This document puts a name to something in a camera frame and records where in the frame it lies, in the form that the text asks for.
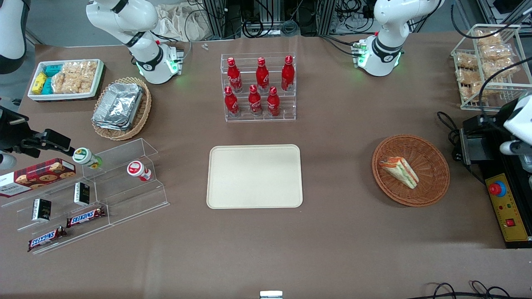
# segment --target yellow control panel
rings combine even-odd
[[[506,175],[502,173],[487,179],[486,186],[488,186],[489,197],[492,200],[504,240],[507,242],[527,241],[528,234],[516,208]]]

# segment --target aluminum foil container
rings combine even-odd
[[[102,97],[92,121],[100,128],[129,130],[142,98],[137,84],[113,83]]]

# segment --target coca-cola bottle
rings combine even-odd
[[[233,92],[242,92],[242,77],[240,75],[240,70],[236,66],[235,59],[233,57],[227,58],[227,65],[229,66],[227,77],[229,77],[229,84],[231,85]]]
[[[257,85],[259,86],[259,93],[266,94],[270,89],[270,74],[266,68],[266,60],[263,57],[257,59]]]
[[[226,94],[226,107],[228,116],[231,118],[240,116],[240,109],[238,108],[238,100],[232,93],[231,87],[227,86],[224,90]]]
[[[294,58],[290,55],[285,57],[285,66],[282,68],[281,76],[281,88],[286,92],[292,92],[294,90],[294,77],[296,71],[292,63]]]
[[[275,86],[270,87],[270,95],[268,96],[268,114],[271,117],[279,116],[280,100],[277,95],[277,89]]]
[[[261,116],[262,115],[261,95],[257,93],[257,86],[255,84],[251,84],[250,96],[247,99],[250,102],[251,114],[256,117]]]

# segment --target red button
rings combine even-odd
[[[493,195],[499,195],[502,192],[501,186],[497,183],[490,184],[490,186],[488,187],[488,190]]]

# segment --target cookie box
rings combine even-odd
[[[59,158],[0,176],[0,196],[12,197],[76,175],[76,167]]]
[[[104,63],[103,61],[99,59],[79,59],[79,60],[58,60],[58,61],[43,61],[39,62],[37,65],[37,69],[34,73],[34,77],[31,80],[31,85],[33,86],[35,83],[35,80],[39,76],[41,72],[44,71],[44,69],[48,65],[63,65],[65,62],[82,62],[83,60],[94,60],[98,62],[98,66],[96,67],[96,73],[94,75],[93,84],[90,88],[90,92],[88,93],[75,93],[75,94],[51,94],[51,95],[38,95],[34,94],[31,91],[31,88],[28,89],[28,98],[36,101],[36,102],[62,102],[62,101],[77,101],[80,99],[91,99],[94,97],[98,91],[102,73],[104,71]]]

